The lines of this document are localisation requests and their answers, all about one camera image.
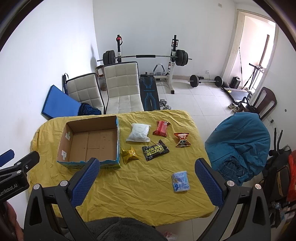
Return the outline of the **small black speaker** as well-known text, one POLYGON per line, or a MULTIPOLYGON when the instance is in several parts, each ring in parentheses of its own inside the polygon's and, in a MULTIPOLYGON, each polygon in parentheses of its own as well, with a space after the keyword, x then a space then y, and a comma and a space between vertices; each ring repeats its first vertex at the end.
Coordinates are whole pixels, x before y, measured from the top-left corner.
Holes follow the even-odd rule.
POLYGON ((232 89, 237 89, 240 85, 241 79, 238 76, 232 78, 231 83, 229 85, 232 89))

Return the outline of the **chrome dumbbell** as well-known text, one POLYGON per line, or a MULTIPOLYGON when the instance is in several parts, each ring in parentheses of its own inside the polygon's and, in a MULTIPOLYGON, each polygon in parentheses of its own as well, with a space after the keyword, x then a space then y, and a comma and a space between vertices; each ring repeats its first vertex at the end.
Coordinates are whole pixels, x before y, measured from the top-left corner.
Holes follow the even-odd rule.
POLYGON ((163 110, 171 110, 171 106, 168 105, 168 102, 166 99, 161 99, 159 101, 159 107, 163 110))

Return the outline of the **beige padded chair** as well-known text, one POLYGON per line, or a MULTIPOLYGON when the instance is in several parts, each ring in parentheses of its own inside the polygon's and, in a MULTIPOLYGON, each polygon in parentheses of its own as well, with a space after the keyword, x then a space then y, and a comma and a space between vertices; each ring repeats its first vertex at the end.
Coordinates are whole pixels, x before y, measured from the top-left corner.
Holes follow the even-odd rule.
POLYGON ((79 103, 87 103, 105 114, 105 104, 95 73, 66 80, 67 95, 79 103))
POLYGON ((106 114, 143 111, 136 61, 106 65, 103 68, 108 101, 106 114))

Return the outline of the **black shoe wipe pack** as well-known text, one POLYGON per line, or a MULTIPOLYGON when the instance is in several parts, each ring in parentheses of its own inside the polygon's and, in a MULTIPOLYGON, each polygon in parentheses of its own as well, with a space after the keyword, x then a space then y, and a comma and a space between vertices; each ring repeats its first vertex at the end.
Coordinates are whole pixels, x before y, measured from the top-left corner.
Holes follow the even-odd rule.
POLYGON ((152 146, 143 146, 142 151, 146 161, 151 161, 152 159, 169 153, 168 147, 162 140, 159 140, 156 144, 152 146))

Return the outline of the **light blue tissue pack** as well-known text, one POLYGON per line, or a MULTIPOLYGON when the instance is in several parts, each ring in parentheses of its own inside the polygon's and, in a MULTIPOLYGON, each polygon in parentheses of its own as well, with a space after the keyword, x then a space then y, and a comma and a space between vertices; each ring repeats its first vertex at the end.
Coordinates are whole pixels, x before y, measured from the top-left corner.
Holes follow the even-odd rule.
POLYGON ((174 192, 184 192, 190 190, 187 171, 173 173, 171 180, 174 192))

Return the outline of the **red snack packet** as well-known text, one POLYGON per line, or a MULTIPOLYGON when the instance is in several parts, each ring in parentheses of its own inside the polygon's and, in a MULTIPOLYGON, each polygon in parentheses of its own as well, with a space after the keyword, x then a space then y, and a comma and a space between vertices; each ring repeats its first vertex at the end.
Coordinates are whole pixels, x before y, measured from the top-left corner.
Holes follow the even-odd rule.
POLYGON ((156 136, 166 137, 167 127, 170 125, 170 123, 168 121, 159 120, 157 121, 157 124, 157 129, 152 134, 156 136))

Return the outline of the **black backpack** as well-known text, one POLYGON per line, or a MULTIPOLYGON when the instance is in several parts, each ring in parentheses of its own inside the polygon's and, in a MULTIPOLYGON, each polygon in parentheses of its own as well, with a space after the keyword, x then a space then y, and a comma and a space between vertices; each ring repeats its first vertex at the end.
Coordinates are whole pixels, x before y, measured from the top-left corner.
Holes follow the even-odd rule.
POLYGON ((285 201, 290 185, 290 166, 288 163, 289 155, 292 149, 286 145, 280 148, 280 141, 283 131, 277 135, 277 129, 274 129, 273 149, 269 151, 269 158, 263 174, 263 192, 266 202, 270 205, 272 202, 285 201))

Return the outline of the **right beige padded chair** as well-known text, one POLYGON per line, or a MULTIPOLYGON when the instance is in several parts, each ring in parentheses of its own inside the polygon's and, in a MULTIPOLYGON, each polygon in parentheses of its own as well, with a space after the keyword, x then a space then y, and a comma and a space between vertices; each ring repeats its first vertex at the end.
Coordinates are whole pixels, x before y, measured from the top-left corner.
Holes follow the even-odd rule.
POLYGON ((143 111, 136 61, 106 65, 103 68, 108 101, 106 114, 143 111))

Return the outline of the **dark blue knitted cloth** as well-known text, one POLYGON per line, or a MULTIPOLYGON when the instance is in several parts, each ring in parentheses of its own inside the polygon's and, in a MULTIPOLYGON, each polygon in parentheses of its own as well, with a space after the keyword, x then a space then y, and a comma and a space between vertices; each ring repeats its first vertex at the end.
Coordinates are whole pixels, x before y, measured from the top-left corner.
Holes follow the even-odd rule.
POLYGON ((83 115, 101 115, 101 110, 98 108, 93 108, 91 105, 87 103, 82 103, 78 110, 78 116, 83 115))

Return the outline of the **long barbell with plates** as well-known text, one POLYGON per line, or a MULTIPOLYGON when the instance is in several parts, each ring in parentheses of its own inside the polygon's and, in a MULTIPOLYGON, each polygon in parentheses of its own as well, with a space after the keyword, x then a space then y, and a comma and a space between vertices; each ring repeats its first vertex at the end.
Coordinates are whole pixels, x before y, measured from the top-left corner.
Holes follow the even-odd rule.
POLYGON ((103 54, 102 59, 97 60, 97 62, 103 62, 104 65, 114 64, 116 60, 121 60, 123 58, 169 58, 172 62, 175 62, 177 66, 185 66, 188 64, 189 58, 188 53, 185 50, 177 50, 175 55, 154 55, 154 54, 142 54, 142 55, 128 55, 116 57, 113 50, 106 51, 103 54))

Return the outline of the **black blue weight bench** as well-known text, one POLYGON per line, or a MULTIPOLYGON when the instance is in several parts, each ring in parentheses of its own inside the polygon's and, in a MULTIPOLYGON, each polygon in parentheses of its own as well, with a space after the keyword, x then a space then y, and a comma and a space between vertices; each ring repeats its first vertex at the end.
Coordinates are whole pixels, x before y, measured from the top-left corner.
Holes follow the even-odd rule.
POLYGON ((154 77, 147 74, 140 75, 139 86, 144 111, 160 110, 158 89, 154 77))

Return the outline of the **orange snack packet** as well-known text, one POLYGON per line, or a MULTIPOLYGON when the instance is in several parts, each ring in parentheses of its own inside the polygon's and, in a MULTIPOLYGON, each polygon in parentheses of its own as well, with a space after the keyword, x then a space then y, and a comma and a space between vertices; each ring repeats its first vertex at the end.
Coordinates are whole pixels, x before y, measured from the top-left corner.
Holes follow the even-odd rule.
POLYGON ((174 135, 178 138, 177 148, 188 147, 191 145, 188 141, 189 133, 174 133, 174 135))

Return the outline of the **yellow snack packet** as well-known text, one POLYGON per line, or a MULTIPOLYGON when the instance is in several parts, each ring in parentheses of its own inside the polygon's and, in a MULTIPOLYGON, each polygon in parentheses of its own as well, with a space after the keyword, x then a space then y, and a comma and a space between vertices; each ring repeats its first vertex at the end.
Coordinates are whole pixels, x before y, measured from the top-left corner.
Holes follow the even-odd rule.
POLYGON ((122 154, 122 159, 124 164, 128 164, 133 160, 139 159, 135 149, 132 146, 128 150, 121 149, 121 154, 122 154))

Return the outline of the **white soft pouch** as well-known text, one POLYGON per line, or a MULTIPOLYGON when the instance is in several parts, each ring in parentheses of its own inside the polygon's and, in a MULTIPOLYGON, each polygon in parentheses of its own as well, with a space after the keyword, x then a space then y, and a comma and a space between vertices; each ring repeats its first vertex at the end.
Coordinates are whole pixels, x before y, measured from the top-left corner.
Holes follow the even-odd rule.
POLYGON ((126 141, 128 142, 150 142, 151 139, 148 137, 149 129, 151 125, 146 125, 143 123, 133 123, 132 131, 126 141))

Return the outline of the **open cardboard box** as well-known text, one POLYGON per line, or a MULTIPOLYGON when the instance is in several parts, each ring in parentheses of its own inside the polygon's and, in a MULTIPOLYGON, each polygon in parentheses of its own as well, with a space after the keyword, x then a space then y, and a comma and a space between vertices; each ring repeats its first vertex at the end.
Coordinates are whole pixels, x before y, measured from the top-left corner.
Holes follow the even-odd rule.
POLYGON ((80 169, 96 158, 101 168, 120 167, 119 120, 115 115, 66 123, 60 139, 57 163, 80 169))

